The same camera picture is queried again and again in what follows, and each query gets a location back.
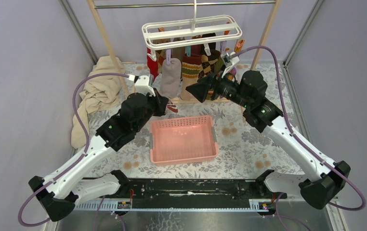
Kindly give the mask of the striped beige maroon sock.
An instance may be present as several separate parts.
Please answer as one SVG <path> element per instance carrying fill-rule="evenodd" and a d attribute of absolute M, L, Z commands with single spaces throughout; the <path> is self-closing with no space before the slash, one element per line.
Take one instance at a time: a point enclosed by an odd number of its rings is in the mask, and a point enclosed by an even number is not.
<path fill-rule="evenodd" d="M 191 56 L 184 55 L 182 62 L 182 89 L 180 98 L 183 101 L 194 99 L 192 94 L 186 91 L 186 87 L 195 84 L 201 69 L 201 55 L 193 54 Z"/>

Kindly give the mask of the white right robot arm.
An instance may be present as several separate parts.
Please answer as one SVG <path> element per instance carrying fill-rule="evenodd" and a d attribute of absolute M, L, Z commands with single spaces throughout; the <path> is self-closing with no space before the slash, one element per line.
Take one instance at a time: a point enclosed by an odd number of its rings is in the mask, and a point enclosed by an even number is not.
<path fill-rule="evenodd" d="M 210 74 L 185 89 L 201 103 L 211 93 L 211 100 L 222 96 L 243 107 L 246 122 L 280 146 L 304 172 L 293 175 L 267 170 L 258 177 L 257 195 L 268 198 L 273 193 L 287 193 L 301 196 L 316 209 L 324 208 L 345 186 L 343 177 L 349 176 L 351 167 L 320 153 L 287 125 L 282 111 L 266 98 L 267 83 L 259 71 L 245 72 L 239 83 L 229 76 Z"/>

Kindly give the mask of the pink plastic basket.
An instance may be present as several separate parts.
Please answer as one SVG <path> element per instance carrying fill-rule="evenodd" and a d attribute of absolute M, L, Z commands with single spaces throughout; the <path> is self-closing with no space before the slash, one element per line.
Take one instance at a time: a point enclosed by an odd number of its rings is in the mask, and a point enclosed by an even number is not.
<path fill-rule="evenodd" d="M 210 115 L 150 122 L 150 160 L 156 166 L 212 161 L 218 154 Z"/>

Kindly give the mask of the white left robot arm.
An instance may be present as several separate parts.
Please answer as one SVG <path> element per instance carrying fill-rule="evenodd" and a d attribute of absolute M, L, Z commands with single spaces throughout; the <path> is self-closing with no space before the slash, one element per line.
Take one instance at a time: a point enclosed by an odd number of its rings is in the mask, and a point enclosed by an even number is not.
<path fill-rule="evenodd" d="M 158 93 L 154 96 L 130 94 L 119 111 L 96 130 L 87 150 L 81 150 L 46 177 L 34 176 L 28 184 L 49 219 L 62 220 L 77 205 L 94 198 L 126 196 L 130 183 L 120 170 L 113 170 L 92 180 L 85 180 L 84 177 L 108 155 L 134 140 L 151 117 L 165 115 L 168 102 L 168 98 Z"/>

